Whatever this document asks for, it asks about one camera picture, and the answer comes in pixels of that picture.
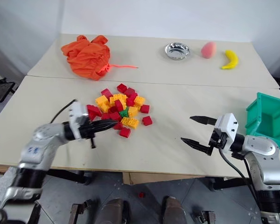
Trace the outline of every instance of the teal storage bin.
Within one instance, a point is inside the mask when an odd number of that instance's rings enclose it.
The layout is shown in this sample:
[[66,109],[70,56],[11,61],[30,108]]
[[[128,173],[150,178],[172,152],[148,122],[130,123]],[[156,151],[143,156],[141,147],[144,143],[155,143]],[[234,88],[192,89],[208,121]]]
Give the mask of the teal storage bin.
[[280,148],[280,99],[258,92],[246,110],[246,134],[268,137]]

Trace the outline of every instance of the white table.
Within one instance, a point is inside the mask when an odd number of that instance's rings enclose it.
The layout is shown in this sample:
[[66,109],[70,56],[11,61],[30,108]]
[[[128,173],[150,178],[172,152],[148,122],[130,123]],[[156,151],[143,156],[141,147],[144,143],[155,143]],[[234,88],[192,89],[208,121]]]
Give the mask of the white table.
[[[91,41],[96,35],[87,35]],[[106,36],[111,49],[111,64],[129,64],[138,69],[112,68],[101,80],[156,83],[189,84],[230,87],[260,87],[278,89],[254,47],[249,42],[217,41],[217,54],[211,59],[201,57],[200,50],[207,41],[179,40],[148,37]],[[28,73],[37,77],[81,78],[75,75],[60,48],[75,41],[77,35],[61,34],[42,59]],[[182,42],[191,48],[188,59],[174,61],[164,52],[170,42]],[[239,57],[236,69],[222,70],[228,63],[224,52],[234,50]]]
[[[189,117],[216,118],[233,112],[239,122],[239,133],[245,133],[245,108],[256,98],[256,93],[280,98],[279,90],[268,88],[124,83],[147,99],[154,124],[139,125],[128,139],[113,129],[98,133],[95,149],[90,148],[88,140],[72,141],[58,149],[54,168],[238,176],[217,150],[209,157],[180,140],[180,137],[191,138],[207,145],[210,139],[213,126],[196,123]],[[94,104],[102,89],[109,88],[114,93],[118,84],[116,81],[25,77],[0,114],[0,164],[16,165],[33,130],[48,123],[73,98]],[[56,122],[68,119],[67,112],[63,112]],[[229,158],[246,173],[242,161]]]

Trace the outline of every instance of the yellow banana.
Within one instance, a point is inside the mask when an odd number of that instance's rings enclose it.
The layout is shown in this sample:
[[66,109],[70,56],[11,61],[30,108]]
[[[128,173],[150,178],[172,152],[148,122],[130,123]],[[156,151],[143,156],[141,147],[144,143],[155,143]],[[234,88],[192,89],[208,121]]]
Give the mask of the yellow banana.
[[222,69],[233,69],[238,64],[238,56],[237,54],[232,50],[226,50],[225,51],[226,57],[229,58],[230,62],[227,65],[222,66]]

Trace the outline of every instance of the metal bowl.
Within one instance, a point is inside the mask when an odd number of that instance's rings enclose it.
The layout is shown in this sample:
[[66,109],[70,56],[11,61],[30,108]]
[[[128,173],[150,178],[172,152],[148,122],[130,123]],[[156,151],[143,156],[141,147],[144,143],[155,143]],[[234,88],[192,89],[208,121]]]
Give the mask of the metal bowl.
[[182,60],[189,55],[190,49],[183,43],[173,42],[167,44],[165,53],[173,60]]

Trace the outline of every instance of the pile of lego bricks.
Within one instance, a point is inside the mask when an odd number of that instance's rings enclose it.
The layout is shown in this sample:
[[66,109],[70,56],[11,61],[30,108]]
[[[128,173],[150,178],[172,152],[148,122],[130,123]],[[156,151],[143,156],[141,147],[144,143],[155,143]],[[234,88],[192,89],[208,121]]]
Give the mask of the pile of lego bricks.
[[[89,119],[93,121],[98,116],[101,119],[117,120],[118,124],[113,128],[119,130],[120,136],[128,138],[130,128],[136,129],[139,125],[139,120],[135,118],[138,112],[149,113],[149,105],[145,105],[145,98],[138,96],[132,88],[120,84],[117,90],[120,93],[112,95],[108,89],[104,89],[101,91],[102,96],[95,100],[97,106],[87,105]],[[150,116],[145,116],[142,123],[148,126],[153,121]]]

